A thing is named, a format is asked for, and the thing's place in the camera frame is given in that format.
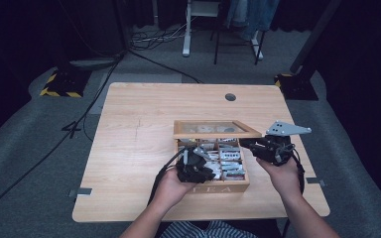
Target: wrist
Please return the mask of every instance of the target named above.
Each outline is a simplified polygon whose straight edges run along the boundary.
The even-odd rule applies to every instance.
[[[171,206],[166,205],[162,201],[159,200],[153,200],[149,205],[148,208],[151,209],[155,215],[163,217],[166,215],[166,213],[172,208]]]
[[[280,196],[283,203],[287,206],[298,206],[301,202],[306,201],[301,192],[280,193]]]

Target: cable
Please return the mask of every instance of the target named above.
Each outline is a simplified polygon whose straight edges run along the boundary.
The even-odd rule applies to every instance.
[[[181,73],[181,74],[183,74],[184,76],[190,77],[190,78],[193,79],[196,83],[204,83],[203,81],[201,81],[201,80],[195,78],[194,76],[191,76],[191,75],[189,75],[189,74],[187,74],[187,73],[185,73],[185,72],[182,72],[182,71],[177,70],[177,69],[175,69],[175,68],[169,67],[169,66],[167,66],[167,65],[165,65],[165,64],[162,64],[162,63],[153,61],[152,59],[148,59],[148,58],[146,58],[146,57],[144,57],[144,56],[141,56],[141,55],[139,55],[139,54],[136,54],[136,53],[132,52],[131,50],[128,50],[128,52],[129,52],[130,54],[134,55],[135,57],[138,57],[138,58],[141,58],[141,59],[150,61],[150,62],[152,62],[152,63],[154,63],[154,64],[156,64],[156,65],[159,65],[159,66],[161,66],[161,67],[165,67],[165,68],[167,68],[167,69],[169,69],[169,70],[172,70],[172,71]]]
[[[77,124],[86,117],[86,114],[89,112],[91,107],[94,105],[95,101],[97,100],[98,96],[101,94],[102,88],[107,83],[111,73],[113,72],[114,68],[120,63],[121,58],[116,60],[116,63],[112,66],[112,68],[107,73],[107,77],[103,83],[103,85],[97,90],[96,95],[94,96],[94,99],[90,103],[90,105],[87,107],[86,111],[82,116],[74,123],[71,129],[57,142],[57,144],[44,156],[42,157],[35,165],[33,165],[29,170],[27,170],[22,176],[20,176],[14,183],[12,183],[7,189],[5,189],[4,192],[0,194],[0,200],[2,197],[4,197],[12,188],[14,188],[21,180],[23,180],[29,173],[31,173],[36,167],[38,167],[42,162],[44,162],[58,147],[59,145],[67,138],[67,136],[72,135],[72,133],[75,131]]]
[[[84,134],[86,136],[86,138],[88,138],[88,140],[90,142],[93,142],[94,140],[91,139],[91,137],[88,136],[88,134],[86,133],[86,130],[85,130],[85,120],[86,120],[86,116],[84,117],[84,119],[82,120],[82,130],[84,131]]]
[[[126,54],[126,51],[123,51],[120,54],[121,56],[124,56]],[[73,66],[78,68],[79,70],[96,71],[96,70],[101,70],[101,69],[113,66],[115,63],[116,63],[116,59],[113,59],[112,61],[109,61],[109,62],[95,63],[92,65],[75,65],[74,64]]]
[[[135,38],[134,40],[131,41],[131,46],[130,48],[135,50],[135,51],[145,51],[145,50],[153,50],[159,45],[163,43],[169,43],[177,38],[184,37],[185,35],[178,35],[175,36],[175,34],[180,30],[181,28],[173,31],[171,34],[168,34],[167,31],[164,31],[164,33],[160,36],[157,36],[159,32],[157,32],[155,35],[152,37],[147,37],[145,33],[137,33],[138,37],[133,36]]]
[[[302,166],[302,163],[300,160],[299,152],[296,151],[296,149],[293,149],[293,151],[296,152],[296,156],[293,154],[293,159],[296,161],[296,164],[298,167],[300,192],[303,194],[303,192],[305,191],[305,177],[304,177],[305,170],[303,169],[303,166]],[[284,225],[284,228],[283,228],[283,235],[282,235],[283,238],[285,238],[287,236],[287,232],[289,230],[290,223],[291,223],[290,219],[288,218],[286,221],[286,224]]]
[[[159,186],[160,180],[162,179],[163,175],[165,174],[166,170],[169,168],[169,165],[172,163],[172,161],[177,158],[186,148],[183,148],[179,150],[174,156],[172,156],[171,159],[160,169],[159,173],[156,175],[156,178],[154,179],[153,188],[151,189],[150,198],[148,199],[147,205],[151,203],[151,201],[154,198],[154,195],[156,194],[157,187]]]
[[[31,171],[33,171],[37,166],[39,166],[43,161],[45,161],[57,148],[58,146],[66,139],[66,137],[71,133],[71,131],[67,132],[58,143],[35,165],[33,165],[28,171],[26,171],[22,176],[20,176],[12,185],[10,185],[4,192],[0,194],[0,199],[4,197],[14,186],[16,186],[22,179],[24,179]]]

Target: wooden box lid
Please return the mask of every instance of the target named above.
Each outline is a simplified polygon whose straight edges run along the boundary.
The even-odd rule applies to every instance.
[[[262,133],[237,120],[176,120],[174,139],[260,138]]]

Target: wooden box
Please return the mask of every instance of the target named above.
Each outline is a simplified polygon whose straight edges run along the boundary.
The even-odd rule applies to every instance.
[[[239,121],[175,121],[176,151],[185,146],[202,146],[209,154],[205,166],[214,180],[199,183],[191,193],[244,192],[249,176],[239,138],[260,138],[262,134]]]

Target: black curtain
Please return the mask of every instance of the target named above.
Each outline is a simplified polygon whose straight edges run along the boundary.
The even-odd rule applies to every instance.
[[[187,0],[157,0],[159,28],[166,30],[174,24],[184,24],[187,5]]]
[[[271,23],[271,30],[311,31],[330,0],[281,0]]]
[[[0,0],[0,127],[30,100],[30,83],[59,67],[56,51],[64,63],[100,57],[81,37],[106,55],[127,49],[131,11],[124,0],[36,2]]]
[[[381,189],[381,1],[342,1],[299,75],[317,70],[326,97]]]
[[[153,1],[152,0],[126,0],[130,9],[128,17],[131,23],[138,28],[154,25]]]

